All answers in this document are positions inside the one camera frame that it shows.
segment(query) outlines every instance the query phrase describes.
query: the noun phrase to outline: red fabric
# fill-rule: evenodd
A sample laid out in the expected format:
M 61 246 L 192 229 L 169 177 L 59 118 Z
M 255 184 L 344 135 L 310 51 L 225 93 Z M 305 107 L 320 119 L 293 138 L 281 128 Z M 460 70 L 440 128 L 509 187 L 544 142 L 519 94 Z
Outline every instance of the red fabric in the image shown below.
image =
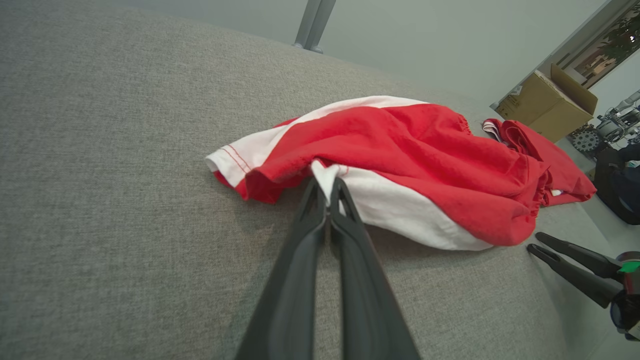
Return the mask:
M 473 136 L 449 108 L 357 107 L 292 126 L 241 185 L 245 199 L 274 202 L 319 158 L 377 172 L 431 199 L 476 238 L 516 245 L 535 227 L 548 165 Z
M 498 127 L 502 139 L 515 151 L 536 158 L 549 166 L 547 182 L 544 185 L 543 205 L 586 201 L 596 193 L 596 188 L 589 178 L 555 144 L 520 122 L 507 120 L 500 123 L 496 119 L 489 120 Z M 553 196 L 551 190 L 561 190 L 563 193 Z

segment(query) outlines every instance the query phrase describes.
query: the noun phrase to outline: metal gear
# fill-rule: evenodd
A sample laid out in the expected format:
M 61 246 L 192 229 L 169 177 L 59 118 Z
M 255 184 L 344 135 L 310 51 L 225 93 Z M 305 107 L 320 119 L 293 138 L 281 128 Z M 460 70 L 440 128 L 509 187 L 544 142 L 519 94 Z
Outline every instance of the metal gear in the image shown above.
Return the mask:
M 574 135 L 571 144 L 580 151 L 588 152 L 595 150 L 600 141 L 598 133 L 594 129 L 588 129 Z

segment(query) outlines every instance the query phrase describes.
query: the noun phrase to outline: red stitching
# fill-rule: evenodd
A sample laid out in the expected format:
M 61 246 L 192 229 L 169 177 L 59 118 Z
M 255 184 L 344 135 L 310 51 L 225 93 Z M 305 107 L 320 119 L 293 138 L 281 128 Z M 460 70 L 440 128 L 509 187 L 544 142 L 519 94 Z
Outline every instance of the red stitching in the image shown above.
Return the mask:
M 232 158 L 236 162 L 236 164 L 238 165 L 240 170 L 244 171 L 244 173 L 246 174 L 246 170 L 242 167 L 242 165 L 240 165 L 240 163 L 236 160 L 236 158 L 231 156 L 231 154 L 229 154 L 229 152 L 224 147 L 222 147 L 221 149 L 223 149 L 227 153 L 227 155 L 229 155 L 229 157 Z
M 238 151 L 234 149 L 233 146 L 229 145 L 229 147 L 236 152 L 236 155 L 238 155 L 238 158 L 240 158 L 240 160 L 242 160 L 242 162 L 246 165 L 246 167 L 249 168 L 249 170 L 251 170 L 251 167 L 249 166 L 249 164 L 246 163 L 246 161 L 244 159 L 242 159 L 242 156 L 240 156 L 240 154 L 238 154 Z

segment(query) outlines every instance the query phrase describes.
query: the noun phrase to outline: cardboard box flap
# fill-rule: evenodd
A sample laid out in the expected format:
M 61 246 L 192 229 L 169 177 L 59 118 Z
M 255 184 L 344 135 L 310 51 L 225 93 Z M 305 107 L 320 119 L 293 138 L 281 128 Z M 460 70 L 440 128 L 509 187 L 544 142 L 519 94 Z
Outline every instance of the cardboard box flap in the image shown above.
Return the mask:
M 562 71 L 556 64 L 551 64 L 551 81 L 584 111 L 590 115 L 593 115 L 596 111 L 598 98 Z

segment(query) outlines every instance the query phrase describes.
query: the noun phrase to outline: cardboard box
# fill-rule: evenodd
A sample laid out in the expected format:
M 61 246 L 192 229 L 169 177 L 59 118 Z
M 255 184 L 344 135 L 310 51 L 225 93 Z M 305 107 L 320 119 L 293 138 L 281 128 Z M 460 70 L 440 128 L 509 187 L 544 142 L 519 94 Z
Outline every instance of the cardboard box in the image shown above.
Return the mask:
M 597 104 L 595 95 L 552 64 L 550 79 L 534 72 L 522 83 L 520 94 L 507 96 L 496 112 L 556 142 L 593 119 Z

